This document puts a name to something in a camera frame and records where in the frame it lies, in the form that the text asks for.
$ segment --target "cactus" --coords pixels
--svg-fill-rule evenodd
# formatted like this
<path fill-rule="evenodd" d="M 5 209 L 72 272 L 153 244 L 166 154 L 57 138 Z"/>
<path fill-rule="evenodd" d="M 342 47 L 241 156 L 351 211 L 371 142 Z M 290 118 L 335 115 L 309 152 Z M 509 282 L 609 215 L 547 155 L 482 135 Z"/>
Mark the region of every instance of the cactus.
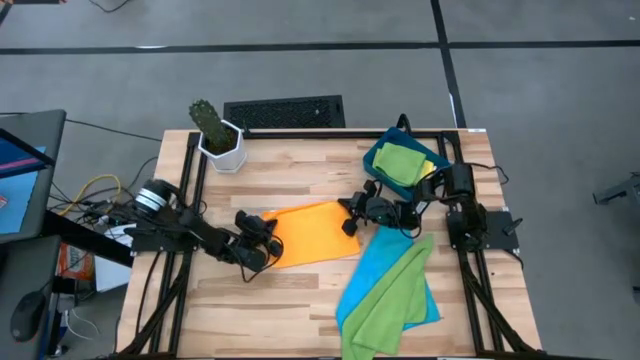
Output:
<path fill-rule="evenodd" d="M 233 149 L 232 131 L 222 124 L 216 109 L 208 101 L 195 101 L 189 107 L 189 115 L 207 139 L 209 152 L 220 155 Z"/>

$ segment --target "orange cloth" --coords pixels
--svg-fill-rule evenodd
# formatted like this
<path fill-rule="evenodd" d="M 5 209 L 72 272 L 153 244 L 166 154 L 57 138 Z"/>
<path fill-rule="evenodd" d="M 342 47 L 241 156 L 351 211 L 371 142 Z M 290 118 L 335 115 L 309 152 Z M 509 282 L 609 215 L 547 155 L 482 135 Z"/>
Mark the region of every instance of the orange cloth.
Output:
<path fill-rule="evenodd" d="M 337 201 L 269 211 L 264 220 L 278 219 L 274 234 L 282 239 L 284 252 L 273 266 L 309 264 L 360 253 L 356 236 L 342 231 L 349 213 Z"/>

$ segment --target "green towel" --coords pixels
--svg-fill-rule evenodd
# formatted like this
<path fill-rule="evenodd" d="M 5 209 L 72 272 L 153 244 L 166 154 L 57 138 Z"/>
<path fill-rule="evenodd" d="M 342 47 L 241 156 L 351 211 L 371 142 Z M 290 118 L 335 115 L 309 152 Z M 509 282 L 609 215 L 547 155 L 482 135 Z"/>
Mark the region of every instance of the green towel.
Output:
<path fill-rule="evenodd" d="M 415 185 L 427 155 L 404 146 L 384 143 L 376 150 L 373 168 L 385 174 L 396 184 L 404 187 Z"/>
<path fill-rule="evenodd" d="M 405 323 L 427 317 L 424 264 L 433 239 L 416 242 L 349 314 L 342 328 L 342 359 L 396 355 Z"/>

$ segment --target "blue container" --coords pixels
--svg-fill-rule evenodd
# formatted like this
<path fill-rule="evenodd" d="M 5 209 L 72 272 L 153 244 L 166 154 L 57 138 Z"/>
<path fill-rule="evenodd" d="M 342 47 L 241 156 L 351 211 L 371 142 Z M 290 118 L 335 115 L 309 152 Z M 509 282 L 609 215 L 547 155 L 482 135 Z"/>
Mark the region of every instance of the blue container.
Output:
<path fill-rule="evenodd" d="M 450 165 L 447 160 L 417 142 L 414 138 L 412 138 L 404 131 L 398 129 L 397 127 L 389 128 L 389 130 L 387 130 L 387 132 L 382 135 L 380 140 L 378 140 L 376 144 L 373 145 L 373 147 L 364 155 L 362 162 L 364 163 L 364 170 L 366 172 L 368 172 L 376 179 L 380 180 L 383 184 L 391 188 L 391 190 L 395 191 L 398 195 L 400 195 L 407 201 L 411 201 L 413 197 L 413 188 L 402 187 L 389 179 L 385 174 L 373 168 L 373 158 L 375 158 L 376 156 L 376 151 L 378 149 L 381 149 L 382 146 L 387 142 L 424 153 L 425 155 L 427 155 L 427 160 L 431 161 L 438 168 Z"/>

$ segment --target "plant pot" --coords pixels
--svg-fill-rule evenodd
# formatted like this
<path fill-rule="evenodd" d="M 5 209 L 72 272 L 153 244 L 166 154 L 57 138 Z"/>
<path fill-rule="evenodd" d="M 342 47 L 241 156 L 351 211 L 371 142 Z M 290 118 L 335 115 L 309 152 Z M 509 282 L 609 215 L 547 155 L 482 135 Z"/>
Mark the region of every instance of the plant pot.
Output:
<path fill-rule="evenodd" d="M 235 174 L 240 170 L 242 165 L 247 161 L 247 153 L 244 151 L 244 138 L 242 137 L 242 130 L 231 124 L 226 120 L 222 120 L 222 123 L 229 129 L 235 131 L 238 134 L 238 140 L 233 150 L 229 150 L 224 154 L 214 155 L 210 153 L 205 147 L 204 134 L 200 134 L 200 141 L 198 142 L 198 149 L 202 152 L 211 162 L 213 168 L 217 172 L 222 174 Z"/>

